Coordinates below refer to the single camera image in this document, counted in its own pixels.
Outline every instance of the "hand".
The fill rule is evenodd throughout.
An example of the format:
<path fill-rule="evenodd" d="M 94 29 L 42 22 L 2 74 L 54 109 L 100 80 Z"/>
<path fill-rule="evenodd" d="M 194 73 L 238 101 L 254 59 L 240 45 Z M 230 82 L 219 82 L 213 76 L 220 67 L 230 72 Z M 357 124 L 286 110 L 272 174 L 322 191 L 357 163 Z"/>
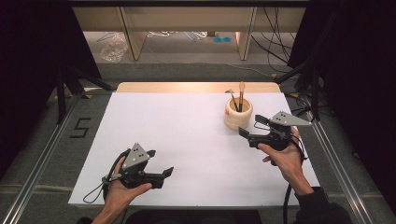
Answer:
<path fill-rule="evenodd" d="M 291 140 L 299 144 L 298 139 L 300 138 L 300 134 L 293 127 L 290 127 L 290 130 L 293 136 Z M 259 149 L 268 154 L 262 161 L 274 161 L 280 169 L 283 178 L 290 183 L 291 187 L 298 195 L 314 192 L 304 176 L 300 151 L 293 143 L 289 143 L 282 151 L 276 151 L 263 143 L 259 144 Z"/>
<path fill-rule="evenodd" d="M 114 174 L 119 173 L 124 160 L 125 157 L 122 157 L 117 163 L 116 167 L 114 168 Z M 134 189 L 127 189 L 118 179 L 113 180 L 108 189 L 105 207 L 96 217 L 93 223 L 112 223 L 128 207 L 135 197 L 145 193 L 151 188 L 151 184 L 147 183 Z"/>

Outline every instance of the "sleeve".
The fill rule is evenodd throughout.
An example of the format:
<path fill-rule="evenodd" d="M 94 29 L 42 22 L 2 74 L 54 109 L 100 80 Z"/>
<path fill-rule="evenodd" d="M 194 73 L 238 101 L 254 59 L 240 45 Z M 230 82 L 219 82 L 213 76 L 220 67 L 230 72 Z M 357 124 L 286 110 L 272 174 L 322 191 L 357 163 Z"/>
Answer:
<path fill-rule="evenodd" d="M 337 203 L 329 203 L 324 189 L 313 187 L 313 193 L 298 196 L 300 211 L 297 212 L 295 224 L 351 224 L 347 210 Z"/>

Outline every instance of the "plastic bag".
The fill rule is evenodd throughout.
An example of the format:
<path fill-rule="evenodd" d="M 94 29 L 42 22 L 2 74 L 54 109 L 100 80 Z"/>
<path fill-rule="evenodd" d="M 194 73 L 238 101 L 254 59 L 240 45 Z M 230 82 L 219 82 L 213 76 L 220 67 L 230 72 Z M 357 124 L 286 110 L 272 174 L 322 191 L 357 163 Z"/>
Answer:
<path fill-rule="evenodd" d="M 111 63 L 119 63 L 127 49 L 128 45 L 125 40 L 121 38 L 120 34 L 116 34 L 110 43 L 102 49 L 100 57 Z"/>

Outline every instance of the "white table surface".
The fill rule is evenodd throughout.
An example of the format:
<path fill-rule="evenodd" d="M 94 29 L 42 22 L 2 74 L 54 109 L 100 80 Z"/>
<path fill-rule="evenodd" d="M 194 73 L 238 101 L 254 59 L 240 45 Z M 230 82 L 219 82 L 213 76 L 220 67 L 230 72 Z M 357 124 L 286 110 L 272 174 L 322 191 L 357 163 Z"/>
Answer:
<path fill-rule="evenodd" d="M 263 163 L 263 152 L 249 147 L 247 139 L 224 125 L 225 104 L 230 97 L 226 93 L 113 93 L 69 203 L 104 204 L 102 195 L 92 204 L 82 199 L 101 183 L 121 152 L 137 142 L 146 151 L 156 150 L 155 157 L 148 161 L 147 173 L 161 173 L 172 166 L 175 169 L 162 189 L 149 190 L 132 205 L 282 205 L 288 183 L 278 168 Z M 267 134 L 253 127 L 256 114 L 271 118 L 280 110 L 290 112 L 283 93 L 245 93 L 244 97 L 253 104 L 247 127 L 250 133 Z M 318 186 L 310 160 L 303 168 L 311 185 Z M 296 204 L 292 193 L 289 205 Z"/>

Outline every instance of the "pen holder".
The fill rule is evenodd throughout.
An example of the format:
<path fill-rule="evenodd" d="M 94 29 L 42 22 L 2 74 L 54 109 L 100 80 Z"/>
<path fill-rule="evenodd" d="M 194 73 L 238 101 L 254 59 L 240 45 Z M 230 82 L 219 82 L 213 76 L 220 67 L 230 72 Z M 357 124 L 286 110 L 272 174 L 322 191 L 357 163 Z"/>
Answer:
<path fill-rule="evenodd" d="M 239 98 L 235 98 L 236 105 L 239 106 Z M 251 113 L 253 112 L 253 105 L 247 99 L 242 103 L 242 112 L 238 112 L 230 99 L 224 111 L 224 123 L 232 130 L 238 130 L 239 127 L 246 128 L 250 123 Z"/>

